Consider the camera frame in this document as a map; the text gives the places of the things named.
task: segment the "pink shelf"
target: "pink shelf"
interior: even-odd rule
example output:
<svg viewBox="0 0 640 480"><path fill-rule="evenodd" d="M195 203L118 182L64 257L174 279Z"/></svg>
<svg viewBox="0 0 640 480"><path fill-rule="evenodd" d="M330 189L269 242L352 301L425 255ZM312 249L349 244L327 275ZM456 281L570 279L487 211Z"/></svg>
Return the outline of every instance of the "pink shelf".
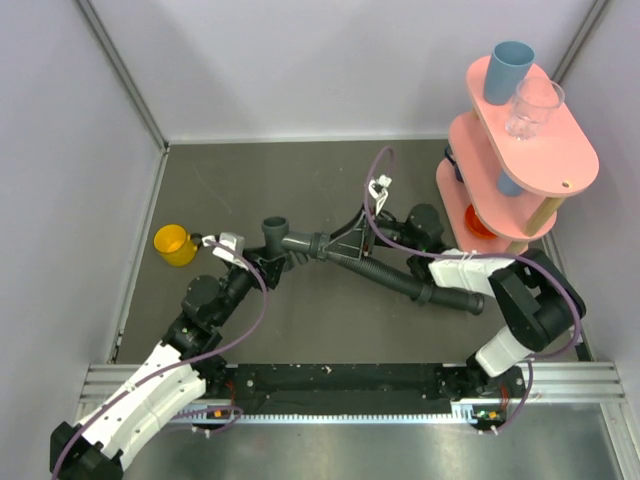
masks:
<svg viewBox="0 0 640 480"><path fill-rule="evenodd" d="M551 116L536 137L512 137L504 128L510 105L490 105L482 95L488 65L489 57L483 57L469 67L467 88L505 171L522 188L545 197L569 197L585 190L598 174L598 156L567 105ZM534 64L527 76L547 74Z"/></svg>
<svg viewBox="0 0 640 480"><path fill-rule="evenodd" d="M453 234L458 242L458 247L465 252L477 250L482 253L497 253L506 251L511 243L504 238L484 240L474 236L464 224L464 212L469 206L470 200L464 185L456 180L453 167L447 159L438 165L436 182L444 208L447 211Z"/></svg>
<svg viewBox="0 0 640 480"><path fill-rule="evenodd" d="M517 197L500 193L496 184L500 162L480 119L472 112L456 117L449 128L453 149L471 203L480 221L496 235L514 242L528 242L545 235L556 221L556 213L532 237L523 233L533 212L545 197L523 192Z"/></svg>

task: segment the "gray floor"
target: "gray floor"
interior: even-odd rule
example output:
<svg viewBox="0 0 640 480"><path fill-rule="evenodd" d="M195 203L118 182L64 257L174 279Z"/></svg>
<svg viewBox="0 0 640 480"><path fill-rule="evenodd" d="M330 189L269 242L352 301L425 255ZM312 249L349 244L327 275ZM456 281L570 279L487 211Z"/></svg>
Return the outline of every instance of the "gray floor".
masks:
<svg viewBox="0 0 640 480"><path fill-rule="evenodd" d="M498 437L466 425L238 425L161 433L126 480L622 480L597 405L527 407Z"/></svg>
<svg viewBox="0 0 640 480"><path fill-rule="evenodd" d="M404 218L411 206L442 212L444 240L454 244L435 183L444 141L392 142L398 161L387 207ZM362 201L363 182L382 142L237 144L172 147L129 312L119 363L139 363L180 311L186 286L224 267L200 252L183 268L153 250L153 233L179 223L203 234L231 231L247 245L261 243L260 222L289 218L300 231L331 232ZM403 268L405 256L375 256ZM233 362L460 362L489 340L504 320L493 301L475 317L406 297L335 265L309 263L286 274L270 295L255 334L226 354ZM242 334L260 310L250 294L223 329L225 341Z"/></svg>

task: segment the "gray cup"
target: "gray cup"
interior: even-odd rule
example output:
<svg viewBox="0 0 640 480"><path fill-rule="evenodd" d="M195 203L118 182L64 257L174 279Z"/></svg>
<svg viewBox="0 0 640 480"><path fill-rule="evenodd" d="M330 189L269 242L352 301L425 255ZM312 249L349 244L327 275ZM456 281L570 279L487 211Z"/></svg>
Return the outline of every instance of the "gray cup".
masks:
<svg viewBox="0 0 640 480"><path fill-rule="evenodd" d="M533 49L522 42L496 45L484 79L484 99L492 105L507 103L531 68L534 57Z"/></svg>

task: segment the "black pipe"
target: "black pipe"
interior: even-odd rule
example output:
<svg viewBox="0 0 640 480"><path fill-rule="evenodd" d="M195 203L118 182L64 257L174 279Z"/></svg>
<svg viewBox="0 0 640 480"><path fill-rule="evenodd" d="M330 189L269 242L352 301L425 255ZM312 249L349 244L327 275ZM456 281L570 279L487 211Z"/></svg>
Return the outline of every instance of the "black pipe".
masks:
<svg viewBox="0 0 640 480"><path fill-rule="evenodd" d="M411 300L436 303L474 315L479 315L484 307L484 297L481 294L428 285L373 258L357 260L329 255L329 260L391 290L407 295Z"/></svg>

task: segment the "yellow cup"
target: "yellow cup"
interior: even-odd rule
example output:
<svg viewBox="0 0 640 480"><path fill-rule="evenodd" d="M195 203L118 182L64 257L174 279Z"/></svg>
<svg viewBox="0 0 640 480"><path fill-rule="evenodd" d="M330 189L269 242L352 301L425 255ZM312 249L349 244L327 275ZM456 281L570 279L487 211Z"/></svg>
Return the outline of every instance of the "yellow cup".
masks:
<svg viewBox="0 0 640 480"><path fill-rule="evenodd" d="M202 239L202 235L190 235L180 225L165 225L153 238L153 246L169 265L183 267L193 260L200 248L200 243L193 243L194 238Z"/></svg>

